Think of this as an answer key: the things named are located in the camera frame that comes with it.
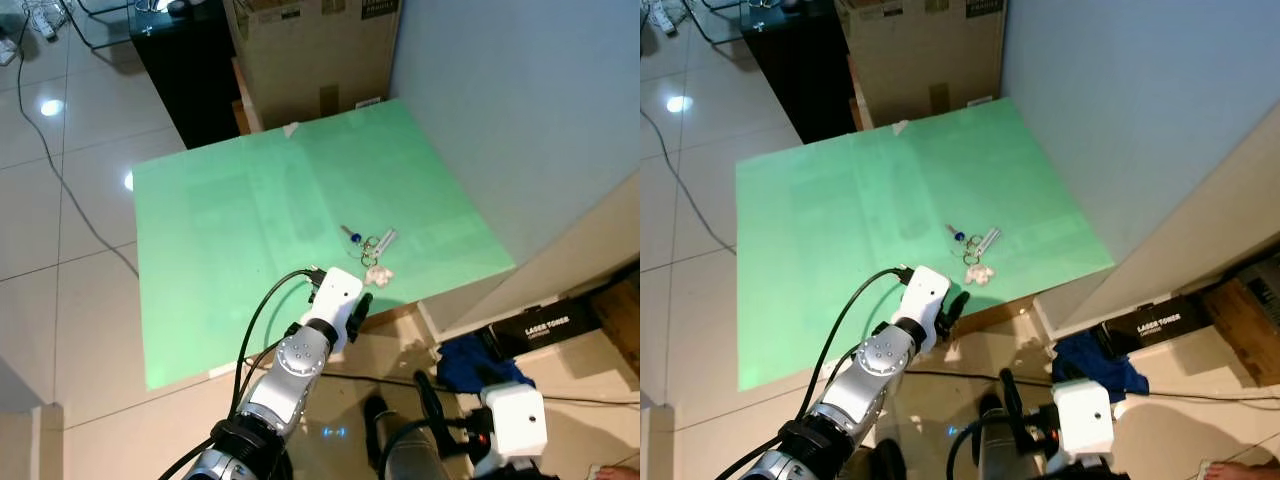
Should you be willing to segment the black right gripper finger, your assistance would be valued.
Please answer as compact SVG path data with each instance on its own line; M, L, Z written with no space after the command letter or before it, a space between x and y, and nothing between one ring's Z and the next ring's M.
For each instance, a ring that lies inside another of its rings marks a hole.
M413 371L413 384L419 392L424 417L430 429L447 429L443 404L431 380L422 370Z
M1023 402L1020 392L1018 389L1018 381L1009 367L1004 367L998 371L998 379L1004 388L1004 408L1006 415L1011 421L1021 421L1023 415Z

